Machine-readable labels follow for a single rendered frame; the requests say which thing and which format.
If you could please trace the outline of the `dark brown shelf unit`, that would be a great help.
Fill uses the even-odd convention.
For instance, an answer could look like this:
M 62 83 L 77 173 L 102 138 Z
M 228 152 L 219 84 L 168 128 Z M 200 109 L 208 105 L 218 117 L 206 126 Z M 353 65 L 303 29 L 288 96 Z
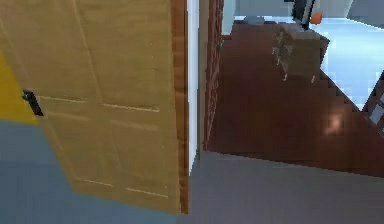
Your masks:
M 375 131 L 384 138 L 384 70 L 363 108 L 363 114 Z

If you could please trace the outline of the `brown wooden cabinet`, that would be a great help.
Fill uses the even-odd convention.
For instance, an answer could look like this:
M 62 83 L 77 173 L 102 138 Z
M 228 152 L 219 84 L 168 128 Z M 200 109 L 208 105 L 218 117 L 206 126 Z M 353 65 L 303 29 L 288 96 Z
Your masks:
M 320 76 L 321 65 L 330 40 L 312 29 L 305 30 L 294 23 L 278 23 L 272 42 L 272 55 L 284 71 L 284 81 L 290 76 L 310 78 Z

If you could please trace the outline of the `light wooden room door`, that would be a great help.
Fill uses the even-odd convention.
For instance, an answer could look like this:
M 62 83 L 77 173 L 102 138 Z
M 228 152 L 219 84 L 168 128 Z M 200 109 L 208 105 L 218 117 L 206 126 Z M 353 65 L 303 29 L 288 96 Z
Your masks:
M 0 0 L 0 51 L 73 191 L 188 209 L 187 0 Z

